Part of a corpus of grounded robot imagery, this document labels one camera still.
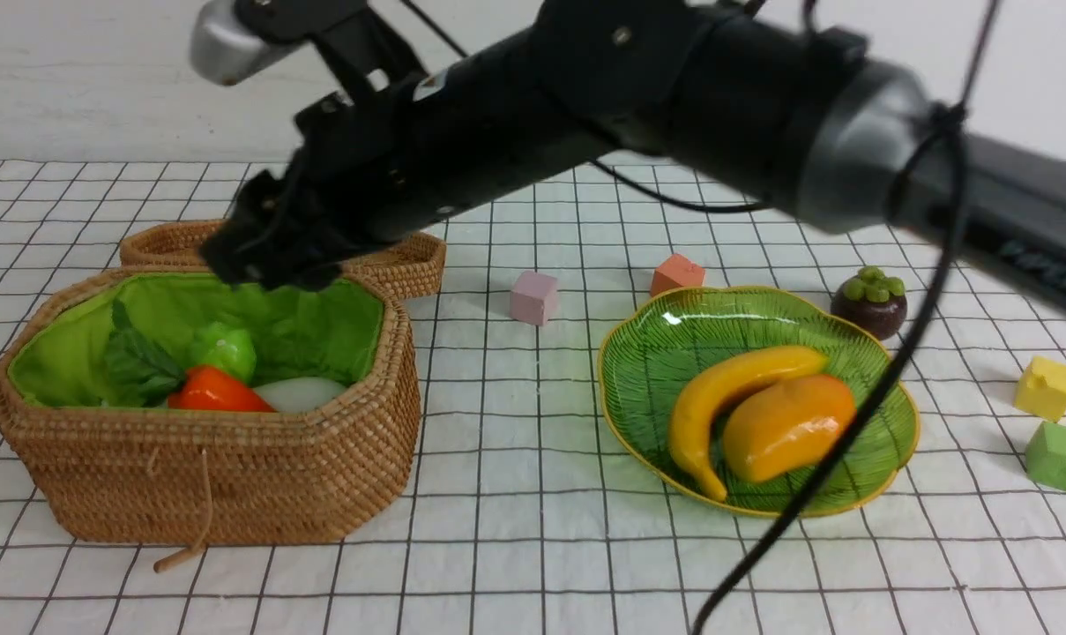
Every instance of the yellow banana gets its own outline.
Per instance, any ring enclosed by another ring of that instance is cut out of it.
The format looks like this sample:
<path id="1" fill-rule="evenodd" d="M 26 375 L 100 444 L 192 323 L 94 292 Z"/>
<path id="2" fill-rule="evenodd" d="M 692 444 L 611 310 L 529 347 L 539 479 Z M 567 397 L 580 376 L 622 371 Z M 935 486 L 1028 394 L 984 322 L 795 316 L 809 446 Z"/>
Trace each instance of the yellow banana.
<path id="1" fill-rule="evenodd" d="M 827 357 L 806 345 L 776 345 L 748 351 L 709 367 L 681 389 L 671 414 L 669 450 L 674 462 L 696 479 L 717 503 L 729 494 L 709 458 L 717 414 L 782 379 L 818 374 Z"/>

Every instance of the toy vegetable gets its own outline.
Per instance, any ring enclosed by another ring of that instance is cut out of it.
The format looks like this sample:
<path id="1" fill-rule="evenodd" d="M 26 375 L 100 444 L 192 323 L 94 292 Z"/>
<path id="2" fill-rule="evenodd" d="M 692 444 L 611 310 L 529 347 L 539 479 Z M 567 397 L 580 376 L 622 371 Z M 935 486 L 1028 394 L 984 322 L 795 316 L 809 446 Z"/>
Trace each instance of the toy vegetable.
<path id="1" fill-rule="evenodd" d="M 157 406 L 166 398 L 171 407 L 187 410 L 274 411 L 254 390 L 216 367 L 183 370 L 168 351 L 133 326 L 117 299 L 113 326 L 106 342 L 106 369 L 129 405 Z"/>
<path id="2" fill-rule="evenodd" d="M 255 387 L 254 391 L 278 412 L 304 412 L 333 402 L 346 389 L 333 379 L 294 377 Z"/>
<path id="3" fill-rule="evenodd" d="M 242 382 L 251 381 L 255 365 L 258 364 L 251 330 L 239 329 L 223 322 L 212 322 L 196 331 L 191 341 L 189 357 L 192 364 L 216 367 Z"/>
<path id="4" fill-rule="evenodd" d="M 181 410 L 273 412 L 274 407 L 254 390 L 216 367 L 194 367 L 178 392 L 168 395 L 168 407 Z"/>
<path id="5" fill-rule="evenodd" d="M 905 282 L 887 278 L 878 266 L 862 266 L 839 287 L 830 302 L 830 313 L 887 341 L 904 325 L 908 313 Z"/>

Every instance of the basket handle loop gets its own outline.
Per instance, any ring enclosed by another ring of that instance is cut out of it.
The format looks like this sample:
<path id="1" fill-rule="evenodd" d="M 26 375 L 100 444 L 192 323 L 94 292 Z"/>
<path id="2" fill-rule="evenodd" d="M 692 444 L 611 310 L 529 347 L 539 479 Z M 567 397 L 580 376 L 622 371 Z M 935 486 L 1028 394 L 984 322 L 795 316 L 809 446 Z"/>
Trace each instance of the basket handle loop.
<path id="1" fill-rule="evenodd" d="M 155 471 L 152 470 L 154 462 L 157 458 L 157 451 L 152 451 L 152 457 L 149 458 L 149 475 L 152 475 Z M 199 551 L 203 551 L 203 540 L 207 538 L 207 532 L 211 531 L 211 521 L 215 515 L 214 502 L 211 499 L 211 477 L 207 473 L 207 447 L 199 451 L 199 466 L 203 469 L 203 495 L 205 495 L 205 518 L 203 518 L 203 527 L 199 530 L 199 535 L 191 546 L 182 548 L 182 550 L 175 552 L 168 557 L 160 558 L 152 566 L 152 571 L 157 573 L 163 573 L 163 571 L 168 571 L 174 566 L 179 566 L 179 564 L 187 563 L 191 558 L 198 555 Z"/>

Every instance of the toy mango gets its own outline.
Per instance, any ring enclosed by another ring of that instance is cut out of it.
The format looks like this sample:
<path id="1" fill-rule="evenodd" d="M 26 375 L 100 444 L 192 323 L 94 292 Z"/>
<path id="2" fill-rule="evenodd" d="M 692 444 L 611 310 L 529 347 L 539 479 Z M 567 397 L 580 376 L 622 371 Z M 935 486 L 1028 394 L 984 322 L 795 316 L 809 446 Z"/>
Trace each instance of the toy mango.
<path id="1" fill-rule="evenodd" d="M 784 379 L 737 406 L 722 434 L 736 477 L 763 483 L 817 463 L 854 421 L 854 393 L 827 374 Z"/>

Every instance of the white wall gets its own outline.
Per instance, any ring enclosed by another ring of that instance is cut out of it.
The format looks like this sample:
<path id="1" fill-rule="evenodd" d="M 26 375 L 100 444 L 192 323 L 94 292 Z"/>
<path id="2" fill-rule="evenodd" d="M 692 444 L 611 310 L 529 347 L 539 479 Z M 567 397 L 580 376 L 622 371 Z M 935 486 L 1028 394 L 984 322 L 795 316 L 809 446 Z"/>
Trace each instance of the white wall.
<path id="1" fill-rule="evenodd" d="M 433 67 L 453 61 L 400 0 L 374 0 Z M 187 65 L 201 0 L 0 0 L 0 158 L 257 161 L 284 158 L 291 115 L 333 88 L 309 51 L 235 88 Z M 538 0 L 420 0 L 465 47 L 523 28 Z M 823 0 L 820 22 L 868 33 L 876 53 L 955 96 L 983 0 Z M 798 0 L 765 16 L 797 22 Z M 941 16 L 940 12 L 951 15 Z M 1004 4 L 972 126 L 1066 158 L 1066 0 Z"/>

